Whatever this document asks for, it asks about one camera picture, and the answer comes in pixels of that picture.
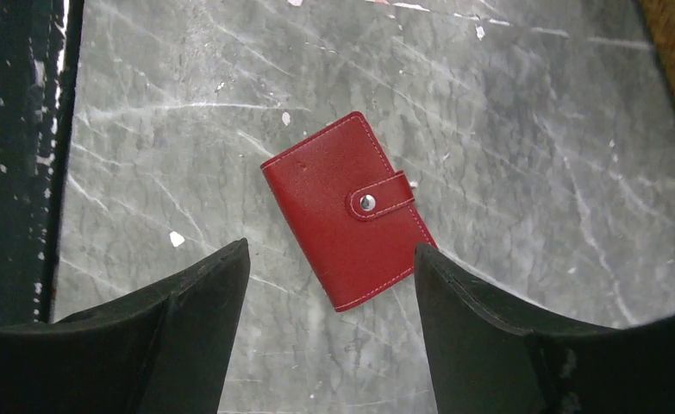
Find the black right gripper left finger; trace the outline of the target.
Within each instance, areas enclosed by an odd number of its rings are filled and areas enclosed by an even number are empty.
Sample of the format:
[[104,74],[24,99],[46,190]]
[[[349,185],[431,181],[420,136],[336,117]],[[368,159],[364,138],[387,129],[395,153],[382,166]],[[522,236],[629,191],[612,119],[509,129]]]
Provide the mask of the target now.
[[250,273],[246,239],[56,323],[0,327],[0,413],[215,413]]

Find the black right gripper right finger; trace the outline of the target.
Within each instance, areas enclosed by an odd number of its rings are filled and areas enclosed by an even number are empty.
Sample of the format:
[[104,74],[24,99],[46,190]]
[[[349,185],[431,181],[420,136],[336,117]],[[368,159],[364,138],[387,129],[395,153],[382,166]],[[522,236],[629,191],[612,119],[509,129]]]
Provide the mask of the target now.
[[556,314],[415,251],[440,413],[675,413],[675,315],[612,329]]

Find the red leather card holder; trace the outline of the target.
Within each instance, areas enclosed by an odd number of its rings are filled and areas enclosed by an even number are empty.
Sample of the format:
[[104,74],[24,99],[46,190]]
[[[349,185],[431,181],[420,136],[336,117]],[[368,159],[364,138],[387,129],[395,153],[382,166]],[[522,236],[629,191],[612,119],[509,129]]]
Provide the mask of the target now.
[[358,111],[260,169],[337,312],[405,279],[414,271],[416,246],[434,245],[409,180]]

